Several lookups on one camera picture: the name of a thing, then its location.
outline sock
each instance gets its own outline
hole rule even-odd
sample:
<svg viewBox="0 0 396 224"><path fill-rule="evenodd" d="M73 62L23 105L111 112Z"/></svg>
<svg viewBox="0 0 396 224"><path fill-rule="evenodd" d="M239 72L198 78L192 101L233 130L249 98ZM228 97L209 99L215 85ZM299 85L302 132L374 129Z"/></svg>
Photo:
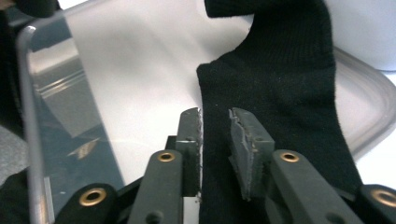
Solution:
<svg viewBox="0 0 396 224"><path fill-rule="evenodd" d="M320 0L205 0L209 17L255 12L234 51L198 69L204 110L201 223L265 223L263 200L244 202L228 161L228 110L252 112L276 149L305 155L334 187L354 193L359 173L335 110L335 63Z"/></svg>

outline black sock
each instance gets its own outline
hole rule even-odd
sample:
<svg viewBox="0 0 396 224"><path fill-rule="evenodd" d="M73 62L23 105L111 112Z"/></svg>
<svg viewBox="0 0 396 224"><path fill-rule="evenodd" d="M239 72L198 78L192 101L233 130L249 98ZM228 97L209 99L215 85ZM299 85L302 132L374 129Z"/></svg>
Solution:
<svg viewBox="0 0 396 224"><path fill-rule="evenodd" d="M197 69L205 139L201 223L265 221L262 200L242 201L228 161L232 107L252 112L276 149L302 153L331 185L354 193L361 180L336 116L331 24L323 2L205 0L205 5L210 17L253 12L255 17L240 46Z"/></svg>

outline black fabric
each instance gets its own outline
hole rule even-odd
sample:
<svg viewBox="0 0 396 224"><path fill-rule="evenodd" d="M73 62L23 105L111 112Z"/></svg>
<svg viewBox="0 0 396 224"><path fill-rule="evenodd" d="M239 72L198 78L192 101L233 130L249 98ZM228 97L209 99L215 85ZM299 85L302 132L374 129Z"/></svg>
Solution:
<svg viewBox="0 0 396 224"><path fill-rule="evenodd" d="M332 33L320 0L205 0L210 17L255 12L234 51L198 67L204 109L201 223L265 223L263 201L242 201L228 157L228 109L252 112L277 149L305 155L333 186L361 180L335 111Z"/></svg>
<svg viewBox="0 0 396 224"><path fill-rule="evenodd" d="M29 223L26 170L10 176L0 188L0 223Z"/></svg>

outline brass screw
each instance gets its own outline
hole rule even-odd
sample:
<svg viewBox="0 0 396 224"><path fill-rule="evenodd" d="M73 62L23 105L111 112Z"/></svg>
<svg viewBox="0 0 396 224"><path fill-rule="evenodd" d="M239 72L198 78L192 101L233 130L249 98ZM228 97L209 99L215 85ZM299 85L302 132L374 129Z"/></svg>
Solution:
<svg viewBox="0 0 396 224"><path fill-rule="evenodd" d="M174 159L175 159L175 155L170 152L164 152L158 156L159 161L172 161Z"/></svg>
<svg viewBox="0 0 396 224"><path fill-rule="evenodd" d="M285 152L280 155L280 158L288 162L297 162L300 158L292 153Z"/></svg>
<svg viewBox="0 0 396 224"><path fill-rule="evenodd" d="M79 204L82 206L94 206L99 204L106 197L104 189L89 189L79 197Z"/></svg>
<svg viewBox="0 0 396 224"><path fill-rule="evenodd" d="M377 201L380 203L390 206L390 207L396 207L396 195L382 190L382 189L373 189L371 191L371 194L373 198L375 198Z"/></svg>

